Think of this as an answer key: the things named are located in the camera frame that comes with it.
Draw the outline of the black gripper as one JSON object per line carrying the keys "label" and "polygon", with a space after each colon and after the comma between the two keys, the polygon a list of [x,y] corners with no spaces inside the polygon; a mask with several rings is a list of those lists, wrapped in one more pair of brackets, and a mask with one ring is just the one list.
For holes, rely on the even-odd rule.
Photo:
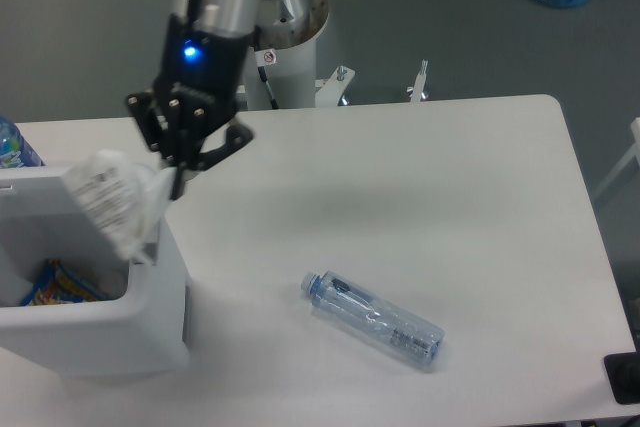
{"label": "black gripper", "polygon": [[[253,140],[253,131],[232,119],[248,47],[247,35],[229,38],[206,32],[172,14],[151,90],[126,97],[125,105],[148,149],[158,153],[164,165],[176,168],[172,201],[184,195],[186,183],[194,176]],[[204,139],[228,122],[223,143],[202,152]]]}

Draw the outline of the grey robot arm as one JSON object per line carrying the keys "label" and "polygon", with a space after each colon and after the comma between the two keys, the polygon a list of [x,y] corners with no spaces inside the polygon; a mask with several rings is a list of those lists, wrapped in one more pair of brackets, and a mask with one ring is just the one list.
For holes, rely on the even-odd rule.
{"label": "grey robot arm", "polygon": [[159,72],[126,99],[147,147],[174,171],[172,200],[254,138],[236,118],[236,91],[265,1],[173,0]]}

